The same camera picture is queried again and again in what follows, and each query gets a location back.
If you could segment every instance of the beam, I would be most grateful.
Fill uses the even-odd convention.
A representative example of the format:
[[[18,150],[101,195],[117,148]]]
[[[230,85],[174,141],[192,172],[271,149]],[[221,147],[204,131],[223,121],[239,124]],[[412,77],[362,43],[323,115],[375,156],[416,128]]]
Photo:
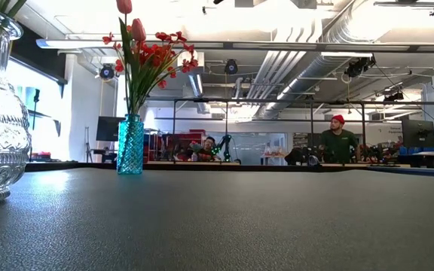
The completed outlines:
[[[236,103],[269,103],[284,102],[291,104],[329,104],[329,105],[434,105],[434,102],[376,102],[376,101],[326,101],[326,100],[285,100],[285,99],[224,99],[224,98],[171,98],[171,97],[148,97],[147,101],[189,101],[189,102],[236,102]]]
[[[330,44],[302,42],[269,42],[269,41],[188,41],[196,50],[275,50],[304,52],[351,52],[351,53],[434,53],[434,44]],[[43,49],[111,49],[113,43],[104,45],[102,40],[46,40],[38,39],[36,44]],[[148,46],[161,44],[159,41],[148,41]],[[174,46],[182,49],[181,44]]]

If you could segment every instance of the metal frame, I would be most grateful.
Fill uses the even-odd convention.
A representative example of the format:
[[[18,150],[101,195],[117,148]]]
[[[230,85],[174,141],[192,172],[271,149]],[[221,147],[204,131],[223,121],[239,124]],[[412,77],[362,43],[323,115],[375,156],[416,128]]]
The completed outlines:
[[[224,102],[226,107],[225,114],[225,135],[228,134],[228,106],[229,102],[239,102],[239,103],[268,103],[268,102],[284,102],[284,103],[298,103],[310,105],[310,120],[283,120],[283,119],[265,119],[265,120],[255,120],[255,121],[282,121],[282,122],[310,122],[311,131],[311,144],[314,146],[314,123],[315,122],[328,122],[328,120],[314,120],[313,105],[314,104],[328,104],[328,105],[361,105],[361,120],[349,120],[349,123],[361,123],[362,124],[362,144],[366,146],[366,127],[365,123],[383,123],[380,120],[365,120],[365,106],[366,105],[434,105],[434,102],[371,102],[371,101],[318,101],[318,100],[282,100],[282,99],[221,99],[221,98],[166,98],[167,101],[173,101],[173,117],[172,118],[159,118],[161,120],[173,120],[173,132],[172,136],[175,135],[176,120],[216,120],[216,119],[205,119],[205,118],[191,118],[191,117],[176,117],[177,112],[177,102]],[[366,149],[363,151],[364,158],[367,157]]]
[[[275,50],[304,52],[351,52],[351,53],[434,53],[434,44],[331,44],[307,42],[269,41],[189,41],[196,50]],[[42,49],[111,49],[113,44],[103,45],[102,40],[38,39]],[[147,41],[148,45],[160,41]],[[175,49],[183,48],[177,44]]]

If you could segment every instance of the gray table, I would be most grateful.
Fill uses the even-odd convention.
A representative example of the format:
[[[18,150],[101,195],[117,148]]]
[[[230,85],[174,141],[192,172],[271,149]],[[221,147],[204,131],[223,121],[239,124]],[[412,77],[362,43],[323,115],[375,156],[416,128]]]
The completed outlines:
[[[381,172],[28,173],[0,270],[434,270],[434,178]]]

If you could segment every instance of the ceiling light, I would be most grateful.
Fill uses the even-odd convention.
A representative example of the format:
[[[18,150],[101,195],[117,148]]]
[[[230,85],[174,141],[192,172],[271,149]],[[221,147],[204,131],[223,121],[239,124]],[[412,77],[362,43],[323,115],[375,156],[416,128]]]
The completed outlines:
[[[372,53],[321,52],[321,56],[372,57]]]

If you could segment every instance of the window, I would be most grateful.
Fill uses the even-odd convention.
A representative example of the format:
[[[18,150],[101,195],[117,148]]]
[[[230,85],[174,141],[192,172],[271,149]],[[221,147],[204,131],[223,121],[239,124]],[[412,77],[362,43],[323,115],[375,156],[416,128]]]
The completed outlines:
[[[29,111],[29,132],[32,134],[33,153],[51,153],[51,158],[59,151],[57,144],[60,136],[62,108],[62,87],[46,76],[10,59],[7,68],[9,83]],[[39,102],[35,107],[36,90]]]

